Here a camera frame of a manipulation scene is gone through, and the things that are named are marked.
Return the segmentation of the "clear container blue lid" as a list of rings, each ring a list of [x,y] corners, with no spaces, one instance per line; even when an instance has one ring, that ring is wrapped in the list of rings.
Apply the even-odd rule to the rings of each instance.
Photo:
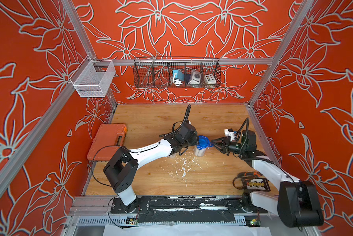
[[[208,148],[213,147],[213,144],[208,137],[199,135],[198,144],[194,147],[194,155],[196,157],[202,157]]]

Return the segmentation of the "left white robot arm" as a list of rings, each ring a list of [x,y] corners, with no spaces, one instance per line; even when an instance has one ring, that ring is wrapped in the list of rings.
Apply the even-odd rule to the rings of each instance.
[[[137,201],[132,183],[143,166],[174,154],[183,154],[184,149],[198,144],[197,131],[178,131],[161,138],[158,142],[138,148],[120,147],[105,165],[103,172],[121,202],[130,206]]]

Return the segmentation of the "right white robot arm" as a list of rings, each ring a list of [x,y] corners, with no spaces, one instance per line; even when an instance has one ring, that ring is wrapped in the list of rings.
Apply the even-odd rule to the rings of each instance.
[[[276,197],[260,191],[251,192],[250,201],[253,206],[277,215],[289,228],[323,225],[324,216],[315,185],[287,173],[259,151],[255,132],[244,131],[235,139],[226,136],[212,140],[211,143],[221,153],[232,153],[245,161],[278,190]]]

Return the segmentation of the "white button box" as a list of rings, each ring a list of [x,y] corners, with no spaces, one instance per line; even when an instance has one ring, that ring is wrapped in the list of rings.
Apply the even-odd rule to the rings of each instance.
[[[204,76],[204,81],[205,81],[205,86],[207,88],[214,88],[216,87],[216,79],[215,79],[215,76],[213,74],[206,74]]]

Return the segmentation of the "blue white item in basket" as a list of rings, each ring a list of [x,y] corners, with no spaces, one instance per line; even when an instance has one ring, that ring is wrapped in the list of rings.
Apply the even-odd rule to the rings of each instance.
[[[180,70],[173,70],[172,75],[170,77],[171,84],[179,87],[184,82],[184,74]]]

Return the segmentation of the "white round dial device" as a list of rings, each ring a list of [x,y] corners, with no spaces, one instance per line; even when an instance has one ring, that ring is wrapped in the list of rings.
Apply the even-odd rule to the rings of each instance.
[[[195,70],[192,70],[189,74],[189,77],[186,79],[187,85],[194,88],[198,88],[201,83],[201,73]]]

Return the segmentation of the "red plastic tool case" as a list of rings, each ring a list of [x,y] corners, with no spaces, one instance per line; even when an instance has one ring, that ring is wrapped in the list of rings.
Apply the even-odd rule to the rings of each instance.
[[[102,124],[87,155],[89,161],[109,161],[119,146],[123,146],[127,127],[125,124]]]

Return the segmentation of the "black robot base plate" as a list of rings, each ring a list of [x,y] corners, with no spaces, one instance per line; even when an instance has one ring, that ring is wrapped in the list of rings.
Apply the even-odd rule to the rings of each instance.
[[[267,210],[247,205],[241,196],[137,196],[137,199],[125,206],[120,198],[115,199],[109,207],[110,212],[149,213],[158,211],[181,210],[223,210],[229,213],[260,213]]]

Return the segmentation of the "clear acrylic wall bin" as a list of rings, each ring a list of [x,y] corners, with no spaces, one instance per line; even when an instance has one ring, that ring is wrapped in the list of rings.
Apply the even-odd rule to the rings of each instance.
[[[80,97],[103,98],[115,74],[116,69],[112,62],[104,71],[97,71],[92,61],[85,61],[69,80]]]

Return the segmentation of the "aluminium frame corner post right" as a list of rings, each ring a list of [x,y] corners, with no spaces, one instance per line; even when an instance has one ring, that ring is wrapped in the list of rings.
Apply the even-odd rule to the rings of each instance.
[[[290,44],[292,38],[296,34],[299,26],[301,25],[303,19],[305,18],[307,12],[311,8],[312,4],[314,1],[308,0],[308,1],[302,1],[302,4],[300,5],[296,15],[292,19],[290,26],[288,30],[286,31],[286,34],[284,38],[282,39],[278,49],[275,52],[275,55],[272,59],[272,63],[267,67],[264,75],[262,76],[261,80],[256,86],[255,91],[253,92],[248,106],[250,108],[254,107],[255,102],[260,96],[260,93],[262,92],[263,88],[266,86],[266,83],[268,79],[271,77],[275,69],[277,68],[278,63],[280,62],[281,58],[283,57],[284,53],[287,50],[288,45]]]

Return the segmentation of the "aluminium frame corner post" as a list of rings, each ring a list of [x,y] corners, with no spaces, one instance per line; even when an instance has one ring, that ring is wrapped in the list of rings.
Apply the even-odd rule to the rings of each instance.
[[[307,12],[311,8],[312,4],[314,1],[308,0],[308,1],[302,1],[302,4],[300,5],[296,15],[292,19],[290,26],[288,30],[286,31],[286,34],[284,38],[282,39],[278,49],[275,52],[275,55],[272,59],[272,63],[267,67],[264,75],[262,76],[261,80],[256,86],[255,91],[253,92],[248,106],[250,108],[254,107],[255,102],[260,96],[260,93],[262,92],[263,88],[266,86],[266,83],[268,79],[271,77],[275,69],[277,68],[278,63],[280,62],[281,58],[283,57],[284,53],[287,50],[288,45],[290,44],[292,38],[296,34],[299,26],[301,25],[303,19],[305,18]]]
[[[97,55],[96,55],[96,53],[93,49],[93,46],[87,36],[86,31],[84,30],[83,24],[81,22],[80,17],[77,14],[77,10],[75,9],[73,2],[72,1],[62,1],[62,4],[63,4],[63,7],[65,9],[66,14],[68,15],[68,17],[74,27],[74,30],[79,38],[79,41],[80,41],[81,45],[83,46],[83,49],[86,53],[86,56],[83,57],[83,60],[80,63],[80,65],[78,66],[77,70],[80,68],[80,66],[82,65],[83,62],[92,61],[94,66],[97,68],[97,71],[104,71],[105,67],[108,66],[108,64],[111,61],[101,62],[97,58]],[[116,102],[115,97],[113,95],[113,92],[111,91],[110,88],[108,89],[106,96],[103,98],[107,98],[109,100],[109,104],[111,105],[111,107],[113,109],[116,109],[117,102]]]

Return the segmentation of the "aluminium frame corner post left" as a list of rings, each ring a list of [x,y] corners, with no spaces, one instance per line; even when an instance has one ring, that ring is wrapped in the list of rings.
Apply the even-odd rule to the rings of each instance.
[[[83,49],[86,53],[86,56],[83,57],[83,60],[80,63],[80,65],[78,66],[77,70],[80,68],[80,66],[82,65],[83,62],[92,61],[94,66],[97,68],[97,71],[104,71],[105,67],[108,66],[108,64],[111,61],[101,62],[97,58],[97,55],[96,55],[96,53],[93,49],[93,46],[87,36],[86,31],[84,30],[83,24],[81,22],[80,17],[77,14],[77,10],[75,9],[73,2],[72,1],[62,1],[62,4],[63,4],[63,7],[65,9],[66,14],[68,15],[68,17],[74,27],[74,30],[79,38],[79,41],[80,41],[81,45],[83,46]],[[117,102],[116,102],[115,97],[113,95],[113,92],[111,91],[110,88],[108,89],[106,96],[103,98],[107,98],[109,100],[109,104],[111,105],[111,107],[113,109],[116,109]]]

